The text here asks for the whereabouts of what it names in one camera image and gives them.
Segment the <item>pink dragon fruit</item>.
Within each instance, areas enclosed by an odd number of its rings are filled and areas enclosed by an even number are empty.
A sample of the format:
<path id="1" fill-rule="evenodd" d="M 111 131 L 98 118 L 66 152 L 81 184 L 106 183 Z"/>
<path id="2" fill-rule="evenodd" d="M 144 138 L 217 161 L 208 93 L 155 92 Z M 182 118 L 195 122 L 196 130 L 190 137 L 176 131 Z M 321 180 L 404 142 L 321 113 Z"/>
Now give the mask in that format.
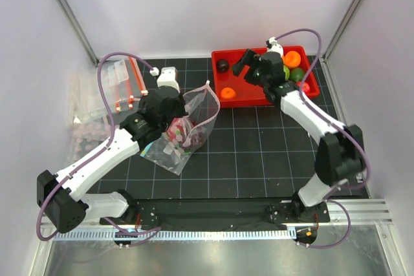
<path id="1" fill-rule="evenodd" d="M 193 128 L 194 124 L 187 116 L 175 118 L 165 132 L 167 144 L 163 152 L 168 155 L 175 153 L 177 156 L 189 153 L 192 149 L 192 138 L 190 134 Z"/>

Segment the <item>red apple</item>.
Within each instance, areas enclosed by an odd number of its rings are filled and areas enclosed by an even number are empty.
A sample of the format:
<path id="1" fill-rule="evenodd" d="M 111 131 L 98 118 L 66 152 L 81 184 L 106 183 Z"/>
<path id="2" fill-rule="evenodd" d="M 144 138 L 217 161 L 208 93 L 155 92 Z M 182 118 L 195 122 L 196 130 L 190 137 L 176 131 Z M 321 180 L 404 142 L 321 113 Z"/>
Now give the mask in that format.
<path id="1" fill-rule="evenodd" d="M 308 84 L 307 82 L 305 82 L 305 83 L 303 84 L 303 92 L 304 92 L 305 94 L 308 94 L 310 91 L 311 91 L 311 88 L 310 88 L 309 84 Z"/>

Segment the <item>dark purple fruit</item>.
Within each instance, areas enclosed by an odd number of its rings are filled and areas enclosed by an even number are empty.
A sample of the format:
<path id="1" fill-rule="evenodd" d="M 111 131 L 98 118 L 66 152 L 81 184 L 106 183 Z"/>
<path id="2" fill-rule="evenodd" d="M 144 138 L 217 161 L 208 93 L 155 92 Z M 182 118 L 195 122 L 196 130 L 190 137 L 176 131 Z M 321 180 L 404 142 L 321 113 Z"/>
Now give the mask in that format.
<path id="1" fill-rule="evenodd" d="M 227 60 L 225 59 L 219 59 L 216 62 L 216 69 L 218 73 L 225 73 L 228 72 L 230 69 L 230 64 Z"/>

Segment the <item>pink-dotted zip bag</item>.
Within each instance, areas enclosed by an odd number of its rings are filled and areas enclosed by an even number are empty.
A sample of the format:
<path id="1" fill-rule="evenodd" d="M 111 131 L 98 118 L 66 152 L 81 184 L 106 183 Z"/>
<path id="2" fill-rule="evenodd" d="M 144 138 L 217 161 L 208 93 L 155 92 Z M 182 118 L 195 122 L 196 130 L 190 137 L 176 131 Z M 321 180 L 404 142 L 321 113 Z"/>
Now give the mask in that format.
<path id="1" fill-rule="evenodd" d="M 184 93 L 184 101 L 188 113 L 187 117 L 194 124 L 192 131 L 204 129 L 208 139 L 221 108 L 218 97 L 210 87 L 210 81 L 208 80 L 203 86 Z M 184 153 L 180 156 L 177 156 L 175 153 L 168 155 L 163 152 L 166 144 L 167 140 L 165 133 L 163 133 L 158 140 L 153 142 L 146 156 L 142 158 L 171 173 L 180 175 L 195 151 Z"/>

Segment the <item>dark purple grape bunch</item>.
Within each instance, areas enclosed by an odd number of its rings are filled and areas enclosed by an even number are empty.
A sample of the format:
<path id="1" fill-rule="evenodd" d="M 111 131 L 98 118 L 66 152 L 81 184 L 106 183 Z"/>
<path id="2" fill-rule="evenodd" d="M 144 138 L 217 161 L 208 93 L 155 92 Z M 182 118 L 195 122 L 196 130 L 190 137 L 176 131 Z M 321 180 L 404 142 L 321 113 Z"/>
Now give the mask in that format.
<path id="1" fill-rule="evenodd" d="M 204 145 L 207 140 L 206 137 L 204 129 L 195 129 L 187 135 L 186 139 L 182 143 L 182 148 L 186 152 L 194 152 Z"/>

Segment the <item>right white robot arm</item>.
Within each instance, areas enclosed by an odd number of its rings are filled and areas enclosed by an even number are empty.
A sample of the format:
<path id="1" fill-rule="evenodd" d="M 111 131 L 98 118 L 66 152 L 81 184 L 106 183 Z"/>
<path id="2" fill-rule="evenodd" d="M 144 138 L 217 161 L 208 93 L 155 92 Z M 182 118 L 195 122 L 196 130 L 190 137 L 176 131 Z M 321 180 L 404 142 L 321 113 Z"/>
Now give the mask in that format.
<path id="1" fill-rule="evenodd" d="M 245 50 L 233 65 L 234 76 L 263 89 L 265 98 L 282 113 L 300 124 L 318 146 L 314 175 L 292 197 L 290 212 L 300 222 L 310 219 L 315 207 L 348 178 L 367 171 L 363 134 L 357 125 L 346 125 L 332 118 L 308 99 L 305 82 L 287 80 L 282 56 L 275 50 L 258 54 Z"/>

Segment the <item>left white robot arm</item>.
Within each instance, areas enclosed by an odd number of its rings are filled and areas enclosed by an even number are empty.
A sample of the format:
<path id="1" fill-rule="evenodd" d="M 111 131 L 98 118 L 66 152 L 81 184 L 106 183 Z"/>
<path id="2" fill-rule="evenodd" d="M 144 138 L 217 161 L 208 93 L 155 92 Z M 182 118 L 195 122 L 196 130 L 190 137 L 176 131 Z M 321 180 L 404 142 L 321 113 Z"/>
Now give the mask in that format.
<path id="1" fill-rule="evenodd" d="M 67 233 L 83 221 L 101 218 L 130 224 L 139 214 L 136 200 L 123 189 L 90 195 L 90 188 L 118 164 L 158 140 L 172 121 L 186 116 L 179 89 L 161 86 L 144 96 L 110 137 L 83 158 L 52 174 L 37 178 L 37 201 L 59 233 Z"/>

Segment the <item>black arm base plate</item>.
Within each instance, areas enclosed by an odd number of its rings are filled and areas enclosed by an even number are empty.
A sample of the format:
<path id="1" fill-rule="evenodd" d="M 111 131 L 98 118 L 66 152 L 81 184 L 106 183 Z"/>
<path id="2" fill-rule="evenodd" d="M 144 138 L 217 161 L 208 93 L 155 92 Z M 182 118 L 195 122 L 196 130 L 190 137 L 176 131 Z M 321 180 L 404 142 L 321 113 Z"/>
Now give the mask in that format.
<path id="1" fill-rule="evenodd" d="M 126 224 L 145 228 L 162 226 L 165 230 L 183 229 L 184 225 L 328 223 L 327 204 L 300 207 L 289 197 L 264 198 L 185 198 L 138 199 L 138 210 Z"/>

